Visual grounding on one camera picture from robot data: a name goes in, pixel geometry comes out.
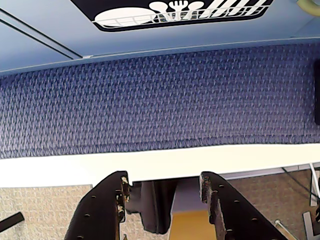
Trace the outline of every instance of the spoon icon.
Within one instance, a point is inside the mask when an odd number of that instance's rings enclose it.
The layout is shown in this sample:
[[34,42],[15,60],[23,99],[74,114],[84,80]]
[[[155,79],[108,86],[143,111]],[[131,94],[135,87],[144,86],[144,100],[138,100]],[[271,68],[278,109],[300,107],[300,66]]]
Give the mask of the spoon icon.
[[194,1],[189,4],[188,9],[190,11],[187,12],[187,14],[183,17],[183,20],[190,20],[192,18],[192,13],[194,10],[198,10],[202,8],[205,5],[203,1]]
[[160,12],[166,21],[169,21],[168,20],[168,15],[165,14],[167,12],[167,9],[168,9],[168,5],[165,3],[165,2],[162,2],[162,1],[154,1],[154,2],[151,2],[149,4],[149,8],[151,8],[152,10],[155,10],[155,11],[158,11]]

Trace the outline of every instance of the white cable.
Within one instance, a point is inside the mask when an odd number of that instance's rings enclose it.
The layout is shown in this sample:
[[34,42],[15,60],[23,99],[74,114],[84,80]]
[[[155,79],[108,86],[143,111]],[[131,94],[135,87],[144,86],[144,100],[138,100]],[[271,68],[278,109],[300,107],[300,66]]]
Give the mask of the white cable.
[[313,163],[309,163],[309,165],[310,165],[310,169],[311,169],[312,176],[314,179],[316,193],[318,194],[318,197],[320,198],[319,179],[317,178],[316,170],[314,168]]

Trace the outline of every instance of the black sign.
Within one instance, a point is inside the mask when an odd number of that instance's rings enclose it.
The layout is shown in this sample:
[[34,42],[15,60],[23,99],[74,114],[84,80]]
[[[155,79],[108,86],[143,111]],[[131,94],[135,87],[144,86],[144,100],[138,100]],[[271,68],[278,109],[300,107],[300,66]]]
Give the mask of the black sign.
[[273,0],[71,0],[106,32],[243,21],[261,17]]

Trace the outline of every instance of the blue patterned fabric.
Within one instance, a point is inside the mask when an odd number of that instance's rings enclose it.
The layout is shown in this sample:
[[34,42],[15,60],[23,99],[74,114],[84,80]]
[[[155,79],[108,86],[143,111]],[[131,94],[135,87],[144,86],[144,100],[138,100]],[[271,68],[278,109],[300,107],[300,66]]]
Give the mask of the blue patterned fabric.
[[0,158],[319,143],[320,44],[141,57],[0,77]]

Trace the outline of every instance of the beige floor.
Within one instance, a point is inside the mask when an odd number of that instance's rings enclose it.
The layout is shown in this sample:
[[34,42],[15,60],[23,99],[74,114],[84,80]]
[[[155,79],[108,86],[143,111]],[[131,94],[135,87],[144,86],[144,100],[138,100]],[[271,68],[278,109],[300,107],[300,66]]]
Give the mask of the beige floor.
[[[310,171],[293,175],[306,187],[310,186]],[[305,240],[302,213],[309,207],[309,194],[285,174],[230,181],[270,221],[281,222],[300,240]],[[91,186],[0,188],[0,220],[21,211],[22,222],[0,233],[0,240],[63,240],[74,210]],[[166,235],[143,231],[138,214],[126,215],[120,225],[128,240],[167,240]]]

